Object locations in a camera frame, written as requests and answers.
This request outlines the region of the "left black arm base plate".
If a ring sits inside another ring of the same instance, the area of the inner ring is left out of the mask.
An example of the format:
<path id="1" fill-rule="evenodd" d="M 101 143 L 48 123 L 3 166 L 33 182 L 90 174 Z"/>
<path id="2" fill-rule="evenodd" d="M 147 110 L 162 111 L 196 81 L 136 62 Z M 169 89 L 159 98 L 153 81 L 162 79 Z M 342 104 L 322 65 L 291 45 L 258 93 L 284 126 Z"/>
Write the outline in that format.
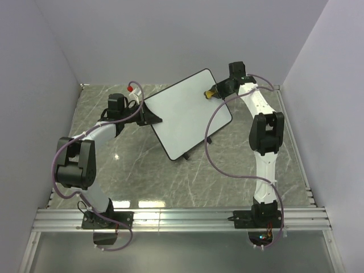
<path id="1" fill-rule="evenodd" d="M 113 221 L 105 220 L 94 212 L 86 211 L 82 219 L 81 228 L 86 230 L 131 228 L 134 213 L 132 211 L 111 212 L 106 213 L 105 217 L 112 219 Z"/>

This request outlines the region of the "yellow bone-shaped eraser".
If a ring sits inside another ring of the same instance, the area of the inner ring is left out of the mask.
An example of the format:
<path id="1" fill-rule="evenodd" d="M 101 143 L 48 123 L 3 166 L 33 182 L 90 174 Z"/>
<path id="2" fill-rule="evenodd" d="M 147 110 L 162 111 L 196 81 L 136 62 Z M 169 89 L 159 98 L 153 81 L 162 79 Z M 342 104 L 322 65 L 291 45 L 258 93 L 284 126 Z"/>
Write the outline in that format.
<path id="1" fill-rule="evenodd" d="M 215 90 L 207 90 L 204 92 L 204 96 L 207 100 L 212 99 L 212 98 L 219 98 L 218 93 Z"/>

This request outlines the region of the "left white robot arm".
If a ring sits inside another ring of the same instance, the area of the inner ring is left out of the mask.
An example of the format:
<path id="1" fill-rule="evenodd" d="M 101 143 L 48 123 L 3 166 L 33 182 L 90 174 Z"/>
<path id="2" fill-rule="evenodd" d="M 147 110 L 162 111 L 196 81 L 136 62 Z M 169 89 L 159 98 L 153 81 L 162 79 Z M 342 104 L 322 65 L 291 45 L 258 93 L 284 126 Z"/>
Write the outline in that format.
<path id="1" fill-rule="evenodd" d="M 52 162 L 53 183 L 70 188 L 73 193 L 65 196 L 55 188 L 57 194 L 63 199 L 80 195 L 90 211 L 86 217 L 95 217 L 96 224 L 103 229 L 112 227 L 116 222 L 113 202 L 95 182 L 96 151 L 108 141 L 118 137 L 126 124 L 148 126 L 162 121 L 143 101 L 134 100 L 133 105 L 130 105 L 130 101 L 123 94 L 109 95 L 107 108 L 103 110 L 101 118 L 91 129 L 72 138 L 59 139 Z"/>

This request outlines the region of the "white whiteboard black frame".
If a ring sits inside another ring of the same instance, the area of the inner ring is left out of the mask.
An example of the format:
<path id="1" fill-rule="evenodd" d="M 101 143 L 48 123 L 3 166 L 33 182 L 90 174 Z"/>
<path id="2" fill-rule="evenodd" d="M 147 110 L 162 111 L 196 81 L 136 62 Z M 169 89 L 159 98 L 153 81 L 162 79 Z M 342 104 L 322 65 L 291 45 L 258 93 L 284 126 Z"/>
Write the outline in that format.
<path id="1" fill-rule="evenodd" d="M 162 119 L 152 129 L 169 160 L 177 160 L 204 141 L 208 122 L 223 102 L 204 96 L 215 84 L 212 72 L 205 68 L 145 99 L 148 109 Z"/>

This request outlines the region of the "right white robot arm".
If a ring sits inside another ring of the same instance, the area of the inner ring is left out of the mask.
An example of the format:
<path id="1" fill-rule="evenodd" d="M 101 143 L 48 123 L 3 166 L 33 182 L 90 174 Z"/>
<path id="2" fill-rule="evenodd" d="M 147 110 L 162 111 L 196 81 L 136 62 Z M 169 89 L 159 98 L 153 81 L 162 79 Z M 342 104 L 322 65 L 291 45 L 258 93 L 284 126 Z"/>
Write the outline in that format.
<path id="1" fill-rule="evenodd" d="M 205 98 L 221 98 L 236 94 L 253 117 L 249 145 L 256 162 L 256 187 L 250 211 L 237 211 L 231 220 L 238 228 L 279 228 L 283 216 L 275 186 L 275 166 L 283 144 L 284 114 L 274 110 L 260 92 L 256 76 L 246 73 L 245 64 L 229 64 L 229 77 L 204 93 Z"/>

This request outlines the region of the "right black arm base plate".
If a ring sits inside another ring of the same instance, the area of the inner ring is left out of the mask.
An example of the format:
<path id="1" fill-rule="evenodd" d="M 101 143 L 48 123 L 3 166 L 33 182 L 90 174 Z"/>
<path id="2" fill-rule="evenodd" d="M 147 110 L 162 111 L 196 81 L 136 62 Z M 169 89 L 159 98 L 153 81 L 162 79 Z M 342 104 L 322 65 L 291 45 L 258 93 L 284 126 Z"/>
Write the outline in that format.
<path id="1" fill-rule="evenodd" d="M 251 210 L 235 210 L 233 215 L 227 218 L 228 221 L 234 222 L 235 229 L 280 228 L 282 219 L 281 211 L 273 216 L 259 216 Z"/>

